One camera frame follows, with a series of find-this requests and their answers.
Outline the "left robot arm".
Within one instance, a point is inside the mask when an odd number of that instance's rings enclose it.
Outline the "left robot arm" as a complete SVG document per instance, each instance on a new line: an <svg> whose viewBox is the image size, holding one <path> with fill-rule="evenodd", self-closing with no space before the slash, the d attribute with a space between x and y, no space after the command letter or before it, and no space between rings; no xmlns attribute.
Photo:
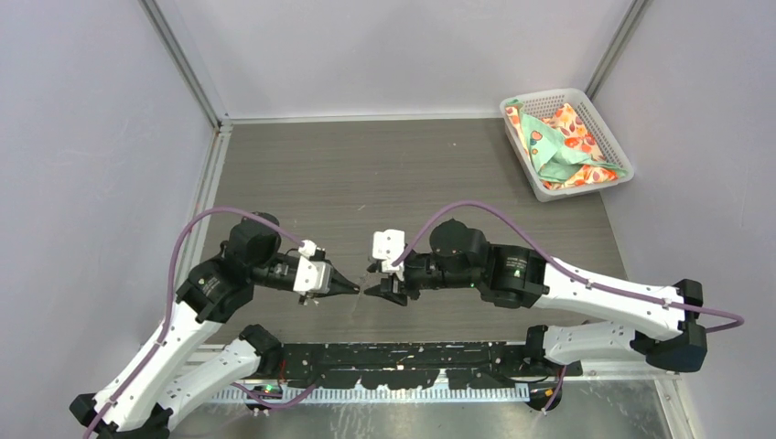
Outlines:
<svg viewBox="0 0 776 439"><path fill-rule="evenodd" d="M176 281L178 256L189 233L218 212L240 221L219 252ZM222 207L197 215L178 235L168 266L167 302L159 327L122 372L95 393L77 396L70 412L86 438L167 438L196 408L234 381L273 377L281 342L259 325L248 326L221 355L179 372L191 355L244 305L257 286L297 294L301 301L357 294L325 251L283 230L267 213Z"/></svg>

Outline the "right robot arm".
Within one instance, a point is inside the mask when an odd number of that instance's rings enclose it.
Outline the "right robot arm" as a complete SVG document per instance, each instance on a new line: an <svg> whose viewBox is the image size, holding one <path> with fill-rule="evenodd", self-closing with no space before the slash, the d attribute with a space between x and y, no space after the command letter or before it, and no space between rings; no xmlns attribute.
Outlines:
<svg viewBox="0 0 776 439"><path fill-rule="evenodd" d="M707 354L698 322L702 285L683 279L670 286L636 284L582 270L518 245L494 244L481 230L455 219L433 228L430 250L407 250L401 230L372 235L369 272L382 280L365 293L407 305L426 290L474 288L497 307L541 308L592 316L575 327L530 327L523 365L534 375L587 359L638 359L657 369L696 372Z"/></svg>

